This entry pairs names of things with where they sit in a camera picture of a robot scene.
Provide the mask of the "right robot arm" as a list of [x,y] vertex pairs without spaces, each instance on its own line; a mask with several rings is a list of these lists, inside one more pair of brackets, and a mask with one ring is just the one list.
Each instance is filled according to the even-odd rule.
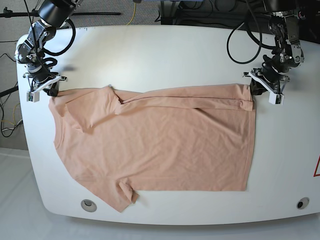
[[[70,20],[70,16],[81,4],[81,0],[45,0],[37,11],[39,20],[30,23],[26,40],[16,48],[15,58],[27,70],[23,77],[29,83],[29,91],[26,94],[28,102],[39,101],[41,91],[48,96],[56,97],[59,92],[59,82],[68,80],[66,76],[51,69],[58,63],[55,57],[70,49],[75,40],[76,27]],[[66,23],[72,30],[68,45],[59,52],[46,49],[46,42],[53,39],[57,29]]]

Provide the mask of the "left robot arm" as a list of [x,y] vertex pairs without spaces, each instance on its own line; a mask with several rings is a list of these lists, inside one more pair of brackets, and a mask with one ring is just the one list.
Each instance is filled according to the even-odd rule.
[[295,0],[263,0],[253,5],[251,9],[262,7],[270,13],[268,28],[274,35],[275,46],[265,45],[254,37],[249,27],[249,20],[253,15],[247,11],[244,18],[247,34],[255,43],[261,44],[262,48],[271,50],[272,54],[272,57],[264,55],[261,68],[252,70],[253,75],[262,82],[252,79],[250,91],[253,96],[259,96],[269,87],[272,93],[279,95],[290,81],[286,73],[304,62],[304,53],[299,39],[299,20],[295,14],[297,4]]

